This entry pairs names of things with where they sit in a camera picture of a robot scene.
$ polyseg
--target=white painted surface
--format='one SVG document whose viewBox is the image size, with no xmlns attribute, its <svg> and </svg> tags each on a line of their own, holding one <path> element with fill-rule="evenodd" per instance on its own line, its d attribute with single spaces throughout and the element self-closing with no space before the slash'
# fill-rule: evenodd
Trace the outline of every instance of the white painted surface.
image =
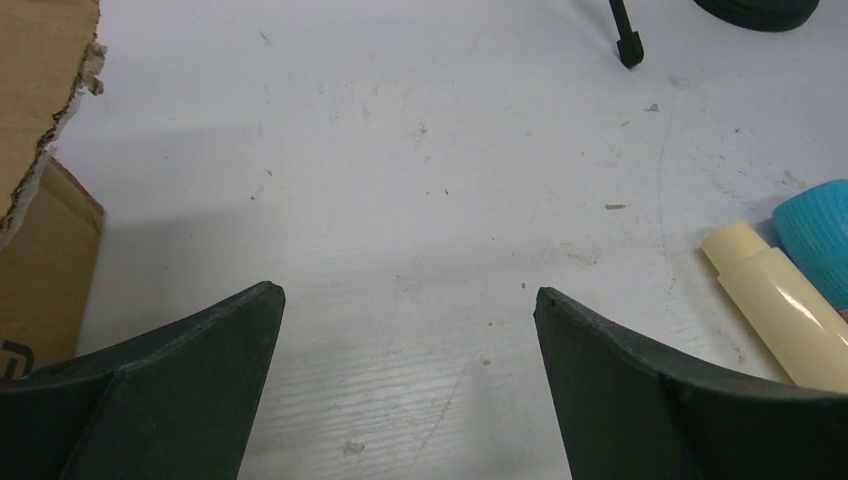
<svg viewBox="0 0 848 480">
<path fill-rule="evenodd" d="M 59 144 L 109 213 L 80 352 L 283 285 L 244 480 L 568 478 L 541 286 L 779 375 L 696 249 L 848 176 L 848 5 L 627 3 L 632 72 L 602 0 L 104 1 Z"/>
</svg>

